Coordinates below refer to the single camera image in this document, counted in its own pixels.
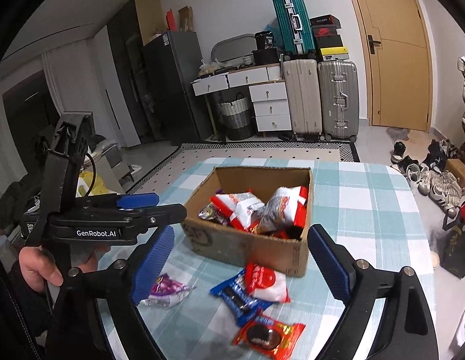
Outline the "person's left hand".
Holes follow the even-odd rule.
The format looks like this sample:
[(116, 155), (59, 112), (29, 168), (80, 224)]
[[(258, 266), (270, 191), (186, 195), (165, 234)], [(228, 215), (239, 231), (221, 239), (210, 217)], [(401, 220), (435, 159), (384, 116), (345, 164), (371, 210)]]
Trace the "person's left hand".
[[(100, 258), (109, 251), (108, 245), (96, 246), (87, 261), (79, 264), (78, 268), (84, 273), (96, 271)], [(46, 282), (57, 287), (62, 286), (62, 273), (53, 262), (53, 258), (41, 246), (24, 247), (19, 252), (18, 262), (23, 279), (34, 291), (44, 291)]]

